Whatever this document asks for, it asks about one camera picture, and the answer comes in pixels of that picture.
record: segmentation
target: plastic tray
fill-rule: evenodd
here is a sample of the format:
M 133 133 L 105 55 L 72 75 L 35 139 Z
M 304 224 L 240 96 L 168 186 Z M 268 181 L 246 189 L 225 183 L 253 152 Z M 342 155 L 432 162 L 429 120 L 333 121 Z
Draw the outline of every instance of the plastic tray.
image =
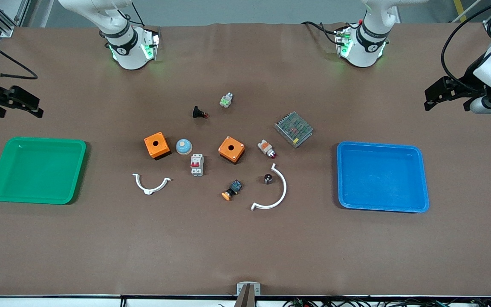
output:
M 341 142 L 338 200 L 350 209 L 426 212 L 422 153 L 415 146 Z
M 67 204 L 85 152 L 81 140 L 12 138 L 0 158 L 0 202 Z

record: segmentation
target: metal mesh power supply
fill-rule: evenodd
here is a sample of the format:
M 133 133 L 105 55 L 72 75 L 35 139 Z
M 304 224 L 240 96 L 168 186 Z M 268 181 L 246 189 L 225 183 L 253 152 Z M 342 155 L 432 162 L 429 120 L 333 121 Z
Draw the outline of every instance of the metal mesh power supply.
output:
M 274 127 L 294 148 L 301 145 L 314 131 L 296 112 L 286 115 L 277 124 L 274 124 Z

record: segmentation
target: white circuit breaker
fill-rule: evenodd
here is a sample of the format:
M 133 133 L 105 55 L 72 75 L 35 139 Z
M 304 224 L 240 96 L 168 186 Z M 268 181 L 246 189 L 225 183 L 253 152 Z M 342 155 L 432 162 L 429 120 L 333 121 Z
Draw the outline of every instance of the white circuit breaker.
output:
M 204 173 L 204 155 L 195 153 L 191 157 L 191 174 L 200 177 Z

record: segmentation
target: electrical component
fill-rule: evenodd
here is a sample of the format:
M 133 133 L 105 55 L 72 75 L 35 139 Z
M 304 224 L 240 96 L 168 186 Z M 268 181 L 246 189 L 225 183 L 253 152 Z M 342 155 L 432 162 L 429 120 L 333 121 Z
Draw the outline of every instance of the electrical component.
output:
M 233 98 L 234 98 L 234 95 L 232 93 L 228 93 L 228 94 L 222 96 L 219 104 L 221 105 L 221 107 L 230 107 L 230 103 L 232 103 Z
M 177 141 L 176 151 L 180 155 L 188 155 L 191 153 L 191 151 L 193 151 L 193 144 L 191 144 L 191 142 L 189 142 L 187 139 L 181 139 Z
M 149 155 L 155 160 L 162 159 L 172 153 L 162 132 L 148 136 L 144 138 L 144 141 Z
M 136 184 L 138 185 L 138 187 L 140 187 L 140 189 L 142 189 L 144 191 L 145 195 L 151 195 L 154 192 L 162 190 L 162 188 L 166 185 L 166 183 L 168 183 L 168 181 L 172 181 L 172 179 L 170 179 L 170 178 L 164 178 L 164 180 L 162 181 L 162 183 L 158 187 L 148 189 L 148 188 L 144 188 L 142 186 L 142 183 L 140 182 L 140 175 L 132 174 L 132 176 L 136 177 Z
M 296 112 L 286 115 L 274 127 L 294 148 L 300 146 L 314 131 Z
M 228 187 L 228 190 L 225 192 L 221 193 L 222 197 L 228 201 L 230 201 L 230 198 L 236 194 L 242 189 L 242 183 L 239 182 L 238 180 L 232 181 L 230 183 L 230 186 Z
M 360 23 L 355 23 L 354 25 L 350 25 L 347 28 L 342 29 L 341 31 L 336 31 L 335 33 L 335 40 L 339 41 L 342 43 L 342 45 L 337 45 L 337 53 L 338 56 L 341 56 L 343 58 L 347 58 L 349 56 L 349 51 L 351 50 L 351 47 L 353 46 L 353 39 L 351 38 L 351 30 L 353 29 L 354 26 L 358 27 Z M 382 51 L 384 50 L 385 47 L 385 42 L 380 47 L 380 54 L 378 57 L 382 56 Z
M 202 177 L 204 172 L 204 155 L 195 153 L 191 157 L 191 174 L 195 177 Z
M 245 150 L 246 147 L 244 146 L 244 144 L 238 142 L 230 136 L 226 137 L 226 139 L 222 142 L 221 146 L 218 149 L 219 154 L 223 158 L 229 160 L 234 164 L 238 163 L 238 160 L 240 159 L 240 157 L 242 157 L 242 154 Z
M 206 119 L 206 118 L 210 117 L 210 114 L 200 111 L 198 106 L 195 105 L 194 109 L 193 109 L 193 118 L 197 118 L 197 117 L 203 117 Z
M 259 144 L 257 144 L 257 147 L 263 152 L 263 154 L 271 157 L 274 159 L 277 155 L 275 151 L 272 149 L 272 145 L 269 144 L 269 142 L 262 140 Z
M 280 199 L 277 202 L 268 206 L 263 206 L 261 204 L 253 203 L 253 205 L 251 206 L 251 211 L 255 210 L 255 208 L 265 209 L 265 210 L 272 209 L 281 203 L 281 201 L 285 197 L 285 194 L 287 193 L 287 182 L 285 181 L 285 178 L 283 177 L 282 173 L 276 169 L 276 163 L 272 165 L 271 169 L 274 173 L 276 173 L 280 177 L 281 182 L 283 182 L 283 194 L 281 195 Z
M 272 175 L 266 174 L 265 175 L 265 185 L 269 184 L 272 182 Z
M 92 21 L 109 42 L 113 59 L 122 68 L 137 70 L 156 59 L 159 33 L 139 26 L 119 11 L 132 4 L 131 0 L 58 0 L 62 6 Z

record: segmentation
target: green tray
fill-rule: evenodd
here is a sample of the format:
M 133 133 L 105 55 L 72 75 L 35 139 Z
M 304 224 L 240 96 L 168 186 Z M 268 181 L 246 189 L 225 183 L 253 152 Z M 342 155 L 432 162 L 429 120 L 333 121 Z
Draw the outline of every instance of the green tray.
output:
M 81 140 L 10 139 L 0 158 L 0 202 L 67 204 L 85 152 Z

